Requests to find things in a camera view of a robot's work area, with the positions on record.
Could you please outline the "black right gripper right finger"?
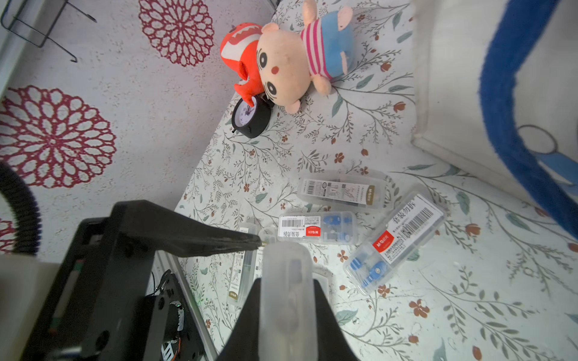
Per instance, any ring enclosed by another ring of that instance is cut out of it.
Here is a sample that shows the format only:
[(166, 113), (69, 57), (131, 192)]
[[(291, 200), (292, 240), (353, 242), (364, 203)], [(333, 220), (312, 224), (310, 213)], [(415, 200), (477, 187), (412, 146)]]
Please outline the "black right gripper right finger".
[(319, 361), (356, 361), (358, 358), (347, 343), (322, 286), (317, 280), (313, 285)]

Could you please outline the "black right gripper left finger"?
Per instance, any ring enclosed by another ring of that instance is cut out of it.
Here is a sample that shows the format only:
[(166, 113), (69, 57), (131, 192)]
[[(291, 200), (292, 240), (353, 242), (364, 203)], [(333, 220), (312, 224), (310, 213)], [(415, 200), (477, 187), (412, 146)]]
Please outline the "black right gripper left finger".
[(217, 361), (259, 360), (260, 292), (261, 279), (258, 278), (251, 287), (236, 325)]

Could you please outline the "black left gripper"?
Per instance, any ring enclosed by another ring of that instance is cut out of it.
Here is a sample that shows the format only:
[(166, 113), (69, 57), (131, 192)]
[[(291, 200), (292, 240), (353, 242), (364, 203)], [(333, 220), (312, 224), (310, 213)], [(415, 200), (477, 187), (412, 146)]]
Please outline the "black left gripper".
[(202, 360), (206, 350), (176, 272), (148, 290), (154, 257), (255, 251), (259, 236), (201, 223), (153, 202), (114, 205), (83, 221), (21, 360)]

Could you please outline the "clear case blue parts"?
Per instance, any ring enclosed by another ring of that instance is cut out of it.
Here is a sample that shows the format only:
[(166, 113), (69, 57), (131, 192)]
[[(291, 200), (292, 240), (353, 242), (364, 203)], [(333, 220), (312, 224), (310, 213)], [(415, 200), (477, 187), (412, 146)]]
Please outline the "clear case blue parts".
[(316, 245), (354, 245), (358, 240), (357, 220), (350, 211), (283, 215), (278, 220), (277, 240)]
[(412, 191), (351, 253), (344, 265), (346, 275), (361, 293), (371, 294), (433, 238), (446, 215), (447, 210), (426, 195)]

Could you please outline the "clear compass case gold label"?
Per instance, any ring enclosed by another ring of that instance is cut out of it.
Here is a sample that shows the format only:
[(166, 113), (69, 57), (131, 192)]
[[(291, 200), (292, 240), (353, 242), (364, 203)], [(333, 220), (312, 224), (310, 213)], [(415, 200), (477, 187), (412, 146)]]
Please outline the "clear compass case gold label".
[(389, 186), (384, 180), (335, 172), (303, 176), (297, 197), (336, 210), (367, 213), (385, 210), (391, 202)]

